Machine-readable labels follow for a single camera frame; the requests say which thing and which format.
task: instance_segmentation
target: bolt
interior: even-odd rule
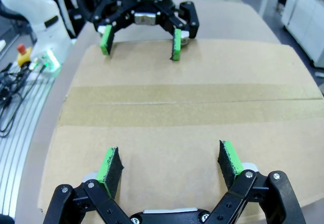
[[[253,177],[253,173],[251,173],[251,172],[246,172],[246,173],[245,173],[245,177],[247,177],[247,178],[251,178],[251,177]]]
[[[200,218],[200,221],[205,222],[207,220],[208,216],[209,216],[209,214],[207,214],[207,213],[202,215]]]
[[[132,218],[131,221],[134,223],[134,224],[140,224],[140,220],[138,220],[137,218]]]
[[[275,180],[278,180],[278,179],[280,178],[280,175],[279,175],[278,173],[275,173],[275,174],[273,175],[273,178],[274,178]]]

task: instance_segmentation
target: gray tabletop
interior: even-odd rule
[[[197,38],[279,43],[265,22],[247,5],[211,1],[194,2],[200,21]],[[158,26],[132,25],[119,31],[115,41],[167,38],[171,36]],[[93,25],[86,24],[48,95],[25,162],[17,201],[16,223],[43,223],[44,215],[37,208],[37,198],[53,131],[73,76],[86,49],[93,44],[98,44],[99,41],[100,37],[94,31]]]

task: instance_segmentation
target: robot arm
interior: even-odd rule
[[[24,16],[36,34],[37,43],[31,59],[52,50],[62,63],[71,47],[71,39],[53,0],[2,0],[10,10]]]

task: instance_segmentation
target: cardboard box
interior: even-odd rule
[[[302,206],[324,194],[324,100],[289,46],[194,40],[181,61],[172,42],[121,42],[112,58],[89,48],[64,103],[48,152],[39,207],[57,185],[77,187],[119,146],[125,167],[116,201],[143,209],[212,210],[227,191],[219,140],[242,162],[284,171]],[[240,222],[264,218],[248,204]],[[88,213],[85,223],[101,223]]]

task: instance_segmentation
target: wire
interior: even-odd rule
[[[13,97],[15,95],[19,96],[20,101],[19,101],[18,106],[16,107],[14,113],[12,114],[10,120],[7,122],[6,127],[5,128],[2,128],[2,127],[0,128],[0,138],[6,138],[9,135],[10,131],[13,128],[13,125],[14,125],[17,113],[18,113],[18,111],[20,109],[20,106],[22,105],[22,103],[24,102],[24,100],[26,99],[26,97],[28,96],[30,91],[36,85],[39,76],[41,75],[41,73],[44,71],[45,68],[46,68],[45,65],[41,68],[41,70],[39,71],[37,77],[35,78],[35,80],[31,84],[31,86],[28,88],[28,90],[27,90],[27,92],[25,93],[24,96],[22,96],[19,93],[19,90],[21,90],[26,85],[27,78],[31,73],[31,71],[28,68],[25,68],[25,69],[22,68],[21,72],[17,73],[16,79],[14,79],[11,83],[9,83],[10,87],[8,87],[8,85],[5,85],[5,91],[3,92],[3,94],[5,94],[6,90],[9,90],[9,91],[8,91],[8,94],[5,95],[5,97],[3,97],[2,109],[1,109],[1,113],[0,113],[0,121],[1,121],[1,119],[3,117],[5,109],[8,108],[8,106],[12,102],[12,99],[13,99]],[[4,78],[6,76],[8,76],[8,75],[12,76],[12,75],[14,75],[14,73],[5,72]]]

